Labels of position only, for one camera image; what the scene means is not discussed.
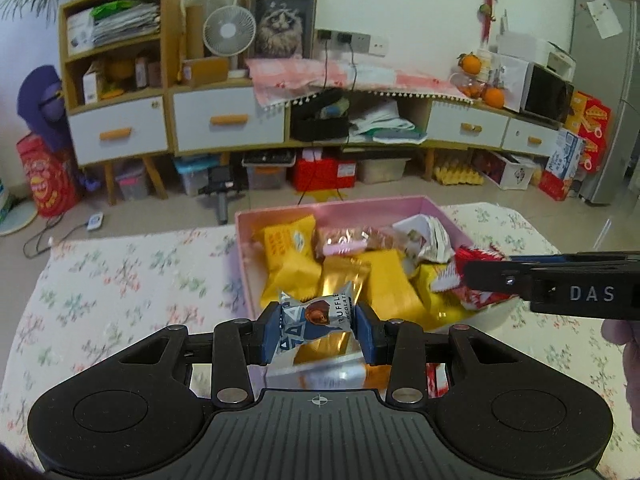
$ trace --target microwave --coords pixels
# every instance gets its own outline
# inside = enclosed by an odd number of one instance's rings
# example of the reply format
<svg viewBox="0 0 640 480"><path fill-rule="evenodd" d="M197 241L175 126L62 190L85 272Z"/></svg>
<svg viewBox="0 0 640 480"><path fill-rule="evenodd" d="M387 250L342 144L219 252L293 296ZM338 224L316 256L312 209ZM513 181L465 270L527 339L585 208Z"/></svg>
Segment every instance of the microwave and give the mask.
<svg viewBox="0 0 640 480"><path fill-rule="evenodd" d="M504 107L518 114L564 124L574 86L542 65L498 55L497 78L504 88Z"/></svg>

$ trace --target metal screw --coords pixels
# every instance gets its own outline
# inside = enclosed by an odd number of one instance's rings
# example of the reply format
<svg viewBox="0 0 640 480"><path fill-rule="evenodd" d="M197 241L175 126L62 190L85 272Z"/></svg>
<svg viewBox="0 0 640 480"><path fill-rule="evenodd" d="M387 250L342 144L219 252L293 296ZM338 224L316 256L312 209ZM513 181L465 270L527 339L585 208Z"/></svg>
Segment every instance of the metal screw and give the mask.
<svg viewBox="0 0 640 480"><path fill-rule="evenodd" d="M415 404L422 400L422 392L415 388L398 388L391 396L396 402L402 402L402 404Z"/></svg>
<svg viewBox="0 0 640 480"><path fill-rule="evenodd" d="M218 400L225 404L237 404L248 397L248 393L242 388L225 388L218 392Z"/></svg>

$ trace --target white printer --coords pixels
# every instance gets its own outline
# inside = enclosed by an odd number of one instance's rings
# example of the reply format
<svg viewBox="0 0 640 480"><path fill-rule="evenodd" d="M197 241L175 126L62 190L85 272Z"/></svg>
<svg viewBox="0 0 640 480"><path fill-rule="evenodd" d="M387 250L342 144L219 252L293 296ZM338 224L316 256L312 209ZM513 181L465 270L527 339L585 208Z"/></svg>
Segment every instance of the white printer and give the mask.
<svg viewBox="0 0 640 480"><path fill-rule="evenodd" d="M498 54L542 65L569 83L574 80L575 59L557 45L510 30L505 30L497 39Z"/></svg>

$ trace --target human hand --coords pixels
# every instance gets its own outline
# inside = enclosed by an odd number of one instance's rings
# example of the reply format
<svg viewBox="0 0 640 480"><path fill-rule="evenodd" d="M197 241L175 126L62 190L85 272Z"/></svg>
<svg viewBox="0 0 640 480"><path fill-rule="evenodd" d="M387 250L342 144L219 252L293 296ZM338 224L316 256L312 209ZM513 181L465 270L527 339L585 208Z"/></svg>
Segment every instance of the human hand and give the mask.
<svg viewBox="0 0 640 480"><path fill-rule="evenodd" d="M602 337L614 345L625 345L626 402L631 406L631 425L640 434L640 322L607 319L602 324Z"/></svg>

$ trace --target tile floor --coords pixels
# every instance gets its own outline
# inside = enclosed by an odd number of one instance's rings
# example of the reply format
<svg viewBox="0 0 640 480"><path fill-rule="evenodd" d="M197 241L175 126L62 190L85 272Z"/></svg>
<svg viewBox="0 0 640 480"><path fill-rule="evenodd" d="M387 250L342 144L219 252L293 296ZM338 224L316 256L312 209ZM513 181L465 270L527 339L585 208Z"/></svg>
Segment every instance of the tile floor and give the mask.
<svg viewBox="0 0 640 480"><path fill-rule="evenodd" d="M533 226L561 251L590 251L598 244L599 250L640 250L640 206L637 197L621 189L615 203L594 207L578 199L554 202L535 188L527 191L502 191L491 183L484 186L444 187L425 182L417 176L406 176L398 182L366 186L357 183L354 189L344 190L345 200L384 196L424 194L440 205L471 202L491 202L519 211ZM230 203L232 218L236 211L279 205L295 205L299 196L291 188L282 190L246 192L242 198ZM313 200L305 197L304 202ZM103 198L86 200L70 211L53 230L51 236L60 238L72 227L86 222L94 212L104 211L103 228L94 237L140 235L172 230L217 225L215 200L189 198L177 188L170 199L161 201L151 197L141 202L120 202L108 207ZM33 291L35 282L47 262L47 256L25 260L22 245L44 226L37 219L27 229L0 238L0 378L4 376L6 359L22 311ZM78 231L75 238L87 237Z"/></svg>

